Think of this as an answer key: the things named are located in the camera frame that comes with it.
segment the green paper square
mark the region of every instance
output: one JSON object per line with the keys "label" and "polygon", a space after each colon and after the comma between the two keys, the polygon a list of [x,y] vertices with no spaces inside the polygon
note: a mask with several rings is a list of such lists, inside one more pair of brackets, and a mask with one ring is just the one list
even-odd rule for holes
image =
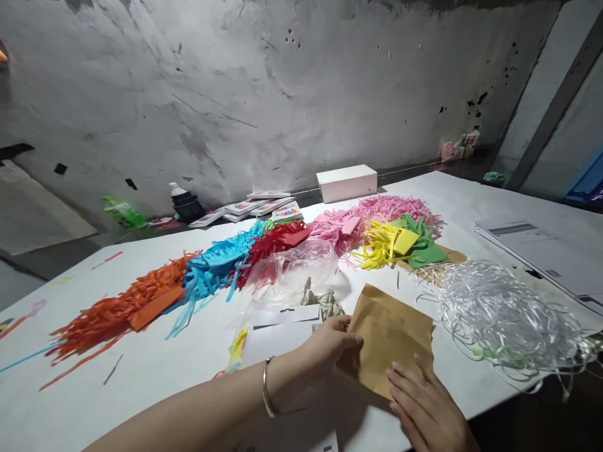
{"label": "green paper square", "polygon": [[448,256],[444,254],[444,251],[439,249],[436,245],[429,245],[424,249],[415,249],[412,247],[409,254],[414,254],[412,259],[408,260],[408,264],[414,269],[424,267],[431,264],[437,264],[438,262],[444,262],[448,260]]}

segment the pink paper fringe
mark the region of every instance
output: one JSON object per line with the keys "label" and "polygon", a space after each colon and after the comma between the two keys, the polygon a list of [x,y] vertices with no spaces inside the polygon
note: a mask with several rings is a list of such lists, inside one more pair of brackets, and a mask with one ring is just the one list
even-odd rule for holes
{"label": "pink paper fringe", "polygon": [[[425,216],[427,222],[432,216],[427,205],[418,199],[403,198],[401,196],[378,195],[365,198],[358,206],[348,210],[327,210],[321,213],[308,225],[311,229],[311,239],[322,239],[331,242],[338,256],[343,256],[357,248],[364,241],[364,231],[368,228],[368,220],[392,221],[408,214],[413,220]],[[351,217],[361,217],[362,221],[351,234],[342,234],[341,228]],[[441,215],[433,215],[433,234],[439,237],[442,234],[444,220]]]}

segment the kraft paper envelope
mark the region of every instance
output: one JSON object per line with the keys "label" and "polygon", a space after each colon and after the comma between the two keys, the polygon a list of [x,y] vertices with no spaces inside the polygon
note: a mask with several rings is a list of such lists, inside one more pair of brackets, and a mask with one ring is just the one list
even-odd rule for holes
{"label": "kraft paper envelope", "polygon": [[337,366],[368,389],[393,401],[386,374],[397,361],[410,372],[419,374],[415,363],[418,353],[433,368],[433,320],[378,288],[365,284],[348,331],[364,338],[360,353],[348,349]]}

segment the clear plastic bag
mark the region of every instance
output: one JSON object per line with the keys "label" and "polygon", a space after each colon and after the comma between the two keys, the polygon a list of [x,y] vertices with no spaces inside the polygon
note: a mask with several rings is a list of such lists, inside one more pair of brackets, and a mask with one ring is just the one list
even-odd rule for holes
{"label": "clear plastic bag", "polygon": [[308,277],[312,279],[312,289],[320,292],[335,274],[338,263],[333,245],[320,239],[306,240],[295,248],[259,261],[241,291],[246,310],[233,327],[243,329],[253,309],[299,306]]}

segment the green spray bottle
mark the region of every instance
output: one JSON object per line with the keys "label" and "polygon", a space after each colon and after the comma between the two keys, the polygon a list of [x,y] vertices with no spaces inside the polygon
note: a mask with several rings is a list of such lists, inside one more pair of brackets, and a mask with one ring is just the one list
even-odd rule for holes
{"label": "green spray bottle", "polygon": [[136,230],[146,226],[146,220],[127,202],[118,203],[113,196],[103,196],[105,212],[126,230]]}

